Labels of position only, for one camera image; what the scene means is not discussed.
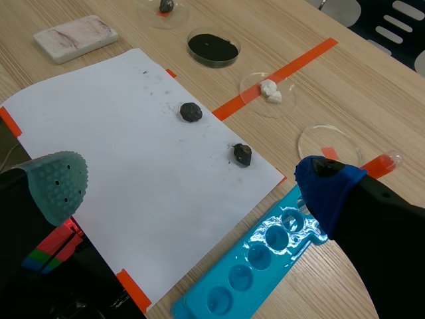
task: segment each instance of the white floor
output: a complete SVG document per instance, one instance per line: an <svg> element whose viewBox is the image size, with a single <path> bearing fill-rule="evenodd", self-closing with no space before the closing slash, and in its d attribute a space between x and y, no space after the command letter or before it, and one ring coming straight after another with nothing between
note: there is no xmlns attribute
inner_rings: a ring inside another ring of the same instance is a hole
<svg viewBox="0 0 425 319"><path fill-rule="evenodd" d="M315 8L318 8L321 0L306 0L309 4L313 5ZM409 7L408 5L405 5L404 3L401 3L401 1L395 1L395 5L400 5L403 8L405 8L405 13L407 15L410 15L411 17L415 17L418 20L422 20L425 17L425 14L421 13L420 11L416 10L415 8ZM329 15L331 18L335 19L342 25L346 27L350 27L353 25L357 19L360 16L361 7L357 3L356 0L327 0L326 4L322 8L322 12L326 15ZM394 23L397 27L400 27L401 29L406 30L412 30L408 25L405 25L404 23L401 23L400 21L397 21L396 19L392 17L386 16L385 19L390 21L391 23ZM385 37L389 38L390 40L397 42L402 41L402 39L398 36L396 36L394 33L382 28L378 29L377 32L384 35ZM391 54L389 50L386 50L384 47L378 45L377 43L374 43L373 41L369 41L372 44L376 45L378 48L382 49L387 54ZM425 76L425 51L422 52L415 62L415 69L416 71L421 74L422 76Z"/></svg>

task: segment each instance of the orange tape strip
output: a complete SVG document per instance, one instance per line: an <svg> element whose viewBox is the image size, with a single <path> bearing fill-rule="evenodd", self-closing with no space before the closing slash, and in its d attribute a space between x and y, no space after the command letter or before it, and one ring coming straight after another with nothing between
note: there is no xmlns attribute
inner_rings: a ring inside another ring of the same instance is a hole
<svg viewBox="0 0 425 319"><path fill-rule="evenodd" d="M277 184L277 186L279 186L280 184L282 184L286 180L285 174L283 174L280 170L278 170L278 171L284 176L284 178L282 178L282 180Z"/></svg>
<svg viewBox="0 0 425 319"><path fill-rule="evenodd" d="M170 74L173 78L175 78L177 75L174 74L174 72L172 70L170 70L169 68L166 70L168 74Z"/></svg>
<svg viewBox="0 0 425 319"><path fill-rule="evenodd" d="M16 138L18 138L22 134L21 129L16 124L16 122L12 119L11 115L5 109L4 106L0 107L0 118L3 119L4 123L6 123L6 125L9 127L10 131Z"/></svg>
<svg viewBox="0 0 425 319"><path fill-rule="evenodd" d="M170 13L171 13L171 12L165 12L165 13L162 13L161 11L158 11L158 12L156 13L156 15L159 15L160 17L166 18L166 17L168 17L168 16L170 15Z"/></svg>
<svg viewBox="0 0 425 319"><path fill-rule="evenodd" d="M328 146L326 148L321 148L321 152L329 160L334 160L334 161L339 160L337 151L335 151L335 148L331 146Z"/></svg>
<svg viewBox="0 0 425 319"><path fill-rule="evenodd" d="M151 305L149 298L141 291L125 269L121 270L116 276L137 307L145 314L147 307Z"/></svg>
<svg viewBox="0 0 425 319"><path fill-rule="evenodd" d="M310 51L307 51L299 58L296 58L292 62L288 63L281 69L277 70L275 73L271 74L268 79L273 80L278 83L289 75L297 72L300 68L310 63L315 58L319 57L330 48L334 47L338 42L335 39L329 38L324 40L322 43L312 48ZM244 99L247 103L253 101L253 99L259 97L261 95L260 86L255 84L251 86L248 90L243 92ZM217 108L213 114L221 121L227 119L230 115L234 114L241 108L245 106L244 101L238 95L232 100L228 101L226 104L223 104L219 108Z"/></svg>

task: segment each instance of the white eraser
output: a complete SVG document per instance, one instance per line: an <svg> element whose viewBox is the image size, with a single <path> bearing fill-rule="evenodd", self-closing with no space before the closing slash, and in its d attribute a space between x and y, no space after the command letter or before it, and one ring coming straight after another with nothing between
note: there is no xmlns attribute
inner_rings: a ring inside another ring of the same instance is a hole
<svg viewBox="0 0 425 319"><path fill-rule="evenodd" d="M279 104L282 101L282 94L280 91L273 92L268 98L267 102L273 104Z"/></svg>
<svg viewBox="0 0 425 319"><path fill-rule="evenodd" d="M265 97L269 97L273 93L275 93L278 89L278 86L272 80L264 80L260 82L261 94Z"/></svg>
<svg viewBox="0 0 425 319"><path fill-rule="evenodd" d="M118 34L97 15L89 15L36 33L34 40L61 64L117 41Z"/></svg>

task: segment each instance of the empty petri dish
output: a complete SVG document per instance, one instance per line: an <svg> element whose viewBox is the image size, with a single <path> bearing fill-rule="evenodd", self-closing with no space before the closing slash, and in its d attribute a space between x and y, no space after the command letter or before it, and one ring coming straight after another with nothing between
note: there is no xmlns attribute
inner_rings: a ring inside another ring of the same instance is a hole
<svg viewBox="0 0 425 319"><path fill-rule="evenodd" d="M138 5L139 16L143 23L159 29L175 29L184 25L190 16L188 6L174 1L174 9L169 13L161 13L161 0L135 0Z"/></svg>
<svg viewBox="0 0 425 319"><path fill-rule="evenodd" d="M201 27L187 37L187 52L210 68L233 64L240 53L240 42L231 33L214 27Z"/></svg>
<svg viewBox="0 0 425 319"><path fill-rule="evenodd" d="M363 156L355 141L346 133L330 125L314 125L306 128L298 140L298 153L305 156L325 156L360 167Z"/></svg>
<svg viewBox="0 0 425 319"><path fill-rule="evenodd" d="M273 80L282 95L282 102L273 104L261 94L260 82ZM267 118L279 118L293 112L297 106L295 84L289 78L278 78L266 72L252 72L240 81L239 95L247 109Z"/></svg>

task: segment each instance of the white paper sheet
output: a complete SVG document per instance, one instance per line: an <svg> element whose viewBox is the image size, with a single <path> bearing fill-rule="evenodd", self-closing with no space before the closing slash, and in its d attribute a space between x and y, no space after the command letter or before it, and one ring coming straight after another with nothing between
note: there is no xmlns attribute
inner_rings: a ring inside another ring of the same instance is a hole
<svg viewBox="0 0 425 319"><path fill-rule="evenodd" d="M88 164L74 215L99 253L123 268L152 304L168 292L277 184L282 174L139 49L32 85L3 105L32 158L61 150Z"/></svg>

